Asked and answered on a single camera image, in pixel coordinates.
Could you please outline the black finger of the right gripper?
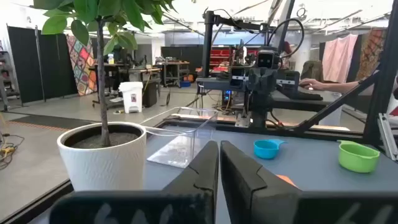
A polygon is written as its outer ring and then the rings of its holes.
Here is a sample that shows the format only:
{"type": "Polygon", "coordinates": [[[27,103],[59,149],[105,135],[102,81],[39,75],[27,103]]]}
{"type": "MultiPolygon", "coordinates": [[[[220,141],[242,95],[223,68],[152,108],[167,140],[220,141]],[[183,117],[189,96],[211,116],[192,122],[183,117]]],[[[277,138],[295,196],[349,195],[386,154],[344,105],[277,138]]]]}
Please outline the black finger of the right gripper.
{"type": "Polygon", "coordinates": [[[266,93],[271,93],[275,90],[277,70],[267,69],[262,76],[262,87],[266,93]]]}
{"type": "Polygon", "coordinates": [[[263,69],[261,68],[250,68],[248,72],[248,90],[261,92],[261,78],[263,69]]]}

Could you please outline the orange measuring cup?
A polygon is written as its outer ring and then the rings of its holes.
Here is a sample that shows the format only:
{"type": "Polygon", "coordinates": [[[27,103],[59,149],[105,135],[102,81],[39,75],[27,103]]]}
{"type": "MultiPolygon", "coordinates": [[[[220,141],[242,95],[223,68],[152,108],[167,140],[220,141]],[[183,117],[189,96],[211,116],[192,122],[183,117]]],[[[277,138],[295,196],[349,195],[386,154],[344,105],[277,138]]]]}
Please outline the orange measuring cup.
{"type": "Polygon", "coordinates": [[[293,185],[294,187],[296,187],[296,185],[293,183],[293,181],[285,176],[285,175],[277,175],[280,179],[284,180],[285,182],[289,183],[290,185],[293,185]]]}

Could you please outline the teal measuring cup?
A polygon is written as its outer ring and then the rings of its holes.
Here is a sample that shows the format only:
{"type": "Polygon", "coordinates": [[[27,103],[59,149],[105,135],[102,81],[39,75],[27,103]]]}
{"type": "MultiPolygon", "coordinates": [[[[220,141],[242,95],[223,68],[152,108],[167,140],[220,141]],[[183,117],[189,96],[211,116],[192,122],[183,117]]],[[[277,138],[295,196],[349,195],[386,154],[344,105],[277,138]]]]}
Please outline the teal measuring cup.
{"type": "Polygon", "coordinates": [[[261,139],[254,141],[254,155],[261,159],[273,159],[279,153],[279,147],[286,141],[280,139],[261,139]]]}

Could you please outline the green measuring cup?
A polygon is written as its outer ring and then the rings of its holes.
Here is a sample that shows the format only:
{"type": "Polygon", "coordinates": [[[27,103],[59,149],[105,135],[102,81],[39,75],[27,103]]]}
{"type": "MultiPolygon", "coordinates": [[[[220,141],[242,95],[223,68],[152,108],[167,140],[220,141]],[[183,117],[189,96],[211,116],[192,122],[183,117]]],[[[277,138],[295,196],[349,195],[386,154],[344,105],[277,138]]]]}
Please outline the green measuring cup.
{"type": "Polygon", "coordinates": [[[341,167],[357,173],[371,173],[376,169],[379,151],[353,141],[339,142],[338,162],[341,167]]]}

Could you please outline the person's hand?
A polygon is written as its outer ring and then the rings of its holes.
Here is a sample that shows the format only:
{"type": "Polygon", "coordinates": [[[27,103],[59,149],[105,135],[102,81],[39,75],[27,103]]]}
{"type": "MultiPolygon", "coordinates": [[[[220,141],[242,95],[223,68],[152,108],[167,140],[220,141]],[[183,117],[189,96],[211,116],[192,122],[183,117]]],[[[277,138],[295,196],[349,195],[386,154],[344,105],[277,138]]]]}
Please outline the person's hand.
{"type": "Polygon", "coordinates": [[[299,85],[308,90],[324,90],[326,88],[324,83],[311,78],[304,78],[303,80],[300,80],[299,85]]]}

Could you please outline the dark grey desk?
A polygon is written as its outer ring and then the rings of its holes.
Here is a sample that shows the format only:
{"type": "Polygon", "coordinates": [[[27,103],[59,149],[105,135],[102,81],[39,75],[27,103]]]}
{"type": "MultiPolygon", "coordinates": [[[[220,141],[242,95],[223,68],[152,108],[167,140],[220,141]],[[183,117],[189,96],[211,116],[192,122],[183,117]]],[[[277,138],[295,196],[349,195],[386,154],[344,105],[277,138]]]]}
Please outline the dark grey desk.
{"type": "MultiPolygon", "coordinates": [[[[218,80],[216,78],[197,78],[198,85],[206,90],[220,90],[226,91],[231,90],[229,88],[229,80],[218,80]]],[[[300,111],[314,111],[320,112],[321,110],[326,110],[327,112],[333,112],[338,108],[341,108],[344,101],[337,98],[333,98],[331,93],[322,92],[321,100],[295,100],[290,99],[277,89],[271,93],[273,98],[272,108],[287,109],[287,110],[300,110],[300,111]]],[[[241,106],[235,106],[234,110],[244,111],[244,103],[241,106]]]]}

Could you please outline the olive chair back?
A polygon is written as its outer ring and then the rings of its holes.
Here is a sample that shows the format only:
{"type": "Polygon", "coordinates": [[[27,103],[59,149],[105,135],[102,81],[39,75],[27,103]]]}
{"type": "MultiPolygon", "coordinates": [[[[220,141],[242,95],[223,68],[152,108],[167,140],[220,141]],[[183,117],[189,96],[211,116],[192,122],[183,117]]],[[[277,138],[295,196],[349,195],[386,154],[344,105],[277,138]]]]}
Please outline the olive chair back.
{"type": "Polygon", "coordinates": [[[302,73],[300,79],[305,78],[315,79],[319,82],[323,82],[323,65],[319,60],[309,60],[303,65],[302,73]]]}

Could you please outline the red storage shelving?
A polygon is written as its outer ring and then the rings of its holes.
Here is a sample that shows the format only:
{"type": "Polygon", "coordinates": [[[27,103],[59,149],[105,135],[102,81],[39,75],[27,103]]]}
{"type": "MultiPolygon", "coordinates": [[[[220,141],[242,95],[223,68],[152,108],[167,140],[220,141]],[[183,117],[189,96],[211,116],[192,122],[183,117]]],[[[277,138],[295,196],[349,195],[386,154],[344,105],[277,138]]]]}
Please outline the red storage shelving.
{"type": "Polygon", "coordinates": [[[213,47],[210,54],[210,73],[229,72],[233,67],[248,67],[257,59],[258,48],[213,47]]]}

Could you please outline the wooden top workbench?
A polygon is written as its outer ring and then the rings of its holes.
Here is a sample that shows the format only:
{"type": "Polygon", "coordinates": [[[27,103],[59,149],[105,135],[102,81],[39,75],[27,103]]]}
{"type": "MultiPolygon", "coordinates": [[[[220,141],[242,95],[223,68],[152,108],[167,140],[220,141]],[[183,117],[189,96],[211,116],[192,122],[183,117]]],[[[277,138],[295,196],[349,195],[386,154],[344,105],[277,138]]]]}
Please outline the wooden top workbench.
{"type": "Polygon", "coordinates": [[[189,62],[165,61],[162,64],[162,84],[164,87],[181,87],[180,82],[190,74],[189,62]]]}
{"type": "Polygon", "coordinates": [[[160,77],[155,78],[154,75],[160,73],[159,68],[127,68],[125,64],[115,63],[115,64],[104,64],[105,70],[105,96],[112,96],[113,91],[114,96],[118,96],[118,87],[121,82],[127,80],[128,75],[138,74],[138,80],[140,82],[156,82],[158,87],[158,93],[160,93],[160,77]]]}

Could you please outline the black floor mat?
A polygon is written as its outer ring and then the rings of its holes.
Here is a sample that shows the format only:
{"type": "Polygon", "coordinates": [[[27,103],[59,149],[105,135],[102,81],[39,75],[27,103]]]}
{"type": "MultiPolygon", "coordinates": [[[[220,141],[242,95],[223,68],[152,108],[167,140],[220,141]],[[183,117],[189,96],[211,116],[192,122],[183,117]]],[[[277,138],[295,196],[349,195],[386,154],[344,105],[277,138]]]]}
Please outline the black floor mat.
{"type": "Polygon", "coordinates": [[[49,129],[74,129],[80,126],[86,126],[95,123],[94,121],[87,121],[82,119],[62,118],[44,115],[28,115],[17,119],[12,119],[11,122],[41,128],[48,127],[49,129]]]}

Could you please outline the colourful patchwork quilt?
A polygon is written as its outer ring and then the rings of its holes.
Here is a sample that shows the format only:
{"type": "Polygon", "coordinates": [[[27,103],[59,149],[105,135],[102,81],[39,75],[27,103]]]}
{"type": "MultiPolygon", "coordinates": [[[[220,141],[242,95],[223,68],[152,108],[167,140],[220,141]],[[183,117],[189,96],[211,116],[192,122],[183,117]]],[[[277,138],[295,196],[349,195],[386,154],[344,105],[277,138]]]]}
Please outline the colourful patchwork quilt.
{"type": "Polygon", "coordinates": [[[95,59],[91,41],[83,45],[72,35],[67,35],[66,38],[78,94],[84,96],[96,92],[96,74],[93,70],[95,59]]]}

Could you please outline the black partition panels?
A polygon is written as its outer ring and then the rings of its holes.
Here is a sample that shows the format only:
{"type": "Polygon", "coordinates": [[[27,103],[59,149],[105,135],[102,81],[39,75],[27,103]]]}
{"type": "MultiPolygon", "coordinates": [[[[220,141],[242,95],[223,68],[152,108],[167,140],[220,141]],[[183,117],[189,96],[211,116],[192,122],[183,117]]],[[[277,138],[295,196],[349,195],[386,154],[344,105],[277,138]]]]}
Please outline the black partition panels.
{"type": "Polygon", "coordinates": [[[11,26],[7,30],[23,103],[78,93],[66,35],[11,26]]]}

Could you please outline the grey shelf rack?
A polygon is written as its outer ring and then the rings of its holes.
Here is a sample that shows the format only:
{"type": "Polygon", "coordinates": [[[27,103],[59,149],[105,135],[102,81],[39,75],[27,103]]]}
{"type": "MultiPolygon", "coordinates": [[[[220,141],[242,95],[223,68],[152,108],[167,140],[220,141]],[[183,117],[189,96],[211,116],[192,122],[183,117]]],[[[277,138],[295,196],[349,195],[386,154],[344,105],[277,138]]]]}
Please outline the grey shelf rack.
{"type": "Polygon", "coordinates": [[[17,89],[11,56],[0,40],[0,108],[8,111],[12,107],[10,101],[19,99],[20,93],[17,89]]]}

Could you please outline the black frame struts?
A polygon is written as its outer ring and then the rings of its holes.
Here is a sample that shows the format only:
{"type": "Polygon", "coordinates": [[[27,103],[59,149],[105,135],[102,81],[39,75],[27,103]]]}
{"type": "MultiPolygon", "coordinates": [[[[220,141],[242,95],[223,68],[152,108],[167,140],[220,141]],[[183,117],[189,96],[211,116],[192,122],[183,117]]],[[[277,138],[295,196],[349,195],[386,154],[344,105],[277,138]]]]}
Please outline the black frame struts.
{"type": "MultiPolygon", "coordinates": [[[[340,97],[344,103],[348,99],[358,96],[367,87],[374,85],[373,93],[371,95],[371,106],[368,111],[366,123],[364,127],[363,138],[366,140],[365,144],[380,145],[381,135],[377,125],[377,115],[385,113],[391,93],[395,88],[398,88],[396,76],[398,72],[398,0],[393,0],[392,11],[389,16],[389,25],[387,27],[386,40],[384,42],[381,59],[379,65],[375,68],[373,73],[367,78],[359,81],[361,84],[354,87],[347,93],[340,97]]],[[[293,133],[303,133],[309,130],[315,123],[325,118],[332,112],[321,110],[310,119],[301,122],[297,126],[289,129],[282,129],[283,131],[292,130],[293,133]]]]}

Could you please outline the silver aluminium bracket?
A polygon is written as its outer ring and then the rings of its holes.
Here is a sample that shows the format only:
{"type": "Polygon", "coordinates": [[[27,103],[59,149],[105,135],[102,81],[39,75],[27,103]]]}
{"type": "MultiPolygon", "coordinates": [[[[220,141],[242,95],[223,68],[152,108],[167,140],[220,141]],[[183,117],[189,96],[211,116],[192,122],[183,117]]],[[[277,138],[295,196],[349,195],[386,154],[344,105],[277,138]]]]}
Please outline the silver aluminium bracket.
{"type": "Polygon", "coordinates": [[[379,131],[386,155],[391,160],[398,161],[398,148],[396,146],[394,135],[385,113],[378,114],[377,125],[379,126],[379,131]]]}

